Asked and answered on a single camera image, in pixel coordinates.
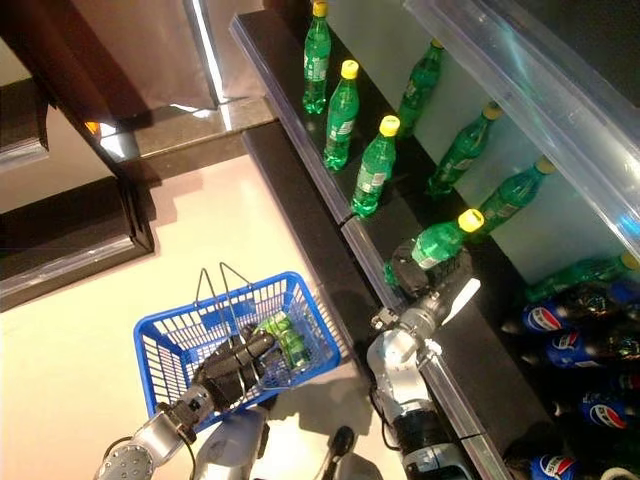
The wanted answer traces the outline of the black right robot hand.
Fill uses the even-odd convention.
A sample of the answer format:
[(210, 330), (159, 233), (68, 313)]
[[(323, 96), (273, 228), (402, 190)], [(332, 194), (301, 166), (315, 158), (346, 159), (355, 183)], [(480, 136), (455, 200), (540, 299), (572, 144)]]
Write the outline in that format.
[(453, 257), (423, 269), (411, 256), (415, 245), (413, 239), (404, 241), (385, 264), (386, 281), (407, 297), (418, 299), (434, 292), (453, 295), (472, 278), (472, 258), (465, 247)]

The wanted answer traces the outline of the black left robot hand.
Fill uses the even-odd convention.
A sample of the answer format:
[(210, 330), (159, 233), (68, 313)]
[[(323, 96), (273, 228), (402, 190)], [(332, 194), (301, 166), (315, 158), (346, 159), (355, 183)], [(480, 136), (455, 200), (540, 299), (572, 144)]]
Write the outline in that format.
[(262, 358), (275, 345), (276, 337), (268, 331), (245, 327), (200, 364), (191, 383), (208, 392), (215, 412), (226, 412), (262, 379)]

